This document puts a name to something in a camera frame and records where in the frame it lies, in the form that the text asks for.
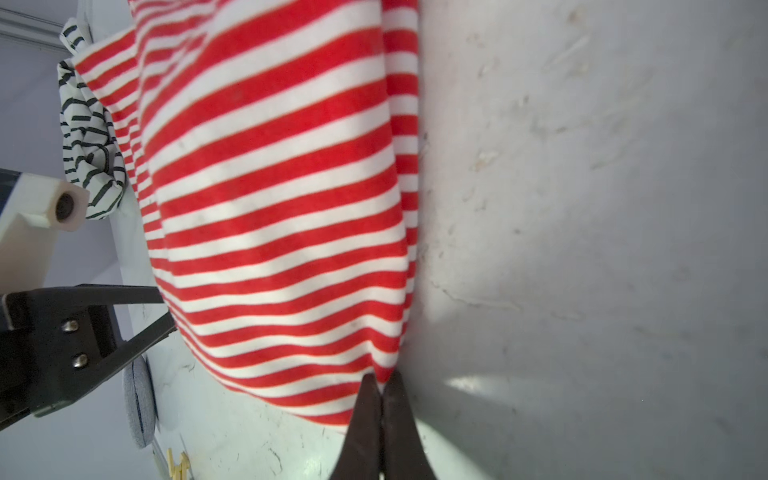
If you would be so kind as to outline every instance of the red and white striped fabric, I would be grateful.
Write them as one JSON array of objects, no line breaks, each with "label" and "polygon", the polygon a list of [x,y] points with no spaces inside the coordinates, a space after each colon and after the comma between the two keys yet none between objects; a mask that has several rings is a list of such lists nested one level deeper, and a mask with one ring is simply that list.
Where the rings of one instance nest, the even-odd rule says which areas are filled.
[{"label": "red and white striped fabric", "polygon": [[348,424],[411,305],[416,0],[130,3],[74,61],[179,331],[228,389]]}]

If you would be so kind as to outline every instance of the striped shirt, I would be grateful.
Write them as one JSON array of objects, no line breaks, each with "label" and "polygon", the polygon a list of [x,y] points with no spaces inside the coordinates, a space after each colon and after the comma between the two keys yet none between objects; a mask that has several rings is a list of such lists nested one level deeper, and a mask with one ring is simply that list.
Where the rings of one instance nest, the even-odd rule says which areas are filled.
[{"label": "striped shirt", "polygon": [[130,4],[74,61],[184,341],[228,389],[343,427],[412,302],[416,0]]}]

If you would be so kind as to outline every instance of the round hole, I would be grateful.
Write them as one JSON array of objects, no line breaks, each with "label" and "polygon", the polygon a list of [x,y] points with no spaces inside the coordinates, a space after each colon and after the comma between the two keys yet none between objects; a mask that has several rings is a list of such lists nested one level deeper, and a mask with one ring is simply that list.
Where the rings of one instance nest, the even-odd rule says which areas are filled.
[{"label": "round hole", "polygon": [[56,202],[56,220],[63,222],[74,212],[74,198],[70,194],[63,194]]}]

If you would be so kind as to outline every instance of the metal screw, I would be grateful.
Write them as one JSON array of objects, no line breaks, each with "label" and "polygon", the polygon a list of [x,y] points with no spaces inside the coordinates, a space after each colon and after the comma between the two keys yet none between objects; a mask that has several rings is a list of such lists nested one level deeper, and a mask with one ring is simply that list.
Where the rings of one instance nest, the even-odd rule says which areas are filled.
[{"label": "metal screw", "polygon": [[77,320],[68,320],[64,322],[63,325],[61,325],[61,330],[63,330],[66,333],[72,333],[77,332],[80,328],[80,324]]},{"label": "metal screw", "polygon": [[88,364],[88,356],[84,353],[81,353],[80,355],[76,356],[72,359],[72,366],[76,369],[81,369],[84,366]]}]

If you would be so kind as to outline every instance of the white table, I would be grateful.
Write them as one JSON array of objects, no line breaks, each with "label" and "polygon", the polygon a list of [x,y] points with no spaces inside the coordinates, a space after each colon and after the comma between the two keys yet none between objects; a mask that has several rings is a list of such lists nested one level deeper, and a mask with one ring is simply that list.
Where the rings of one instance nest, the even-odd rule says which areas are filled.
[{"label": "white table", "polygon": [[[766,15],[750,0],[422,2],[400,366],[440,478],[768,471]],[[125,283],[151,284],[135,202],[111,221]],[[161,310],[132,309],[134,329]],[[157,436],[197,480],[333,467],[339,435],[226,391],[177,334],[149,360]]]}]

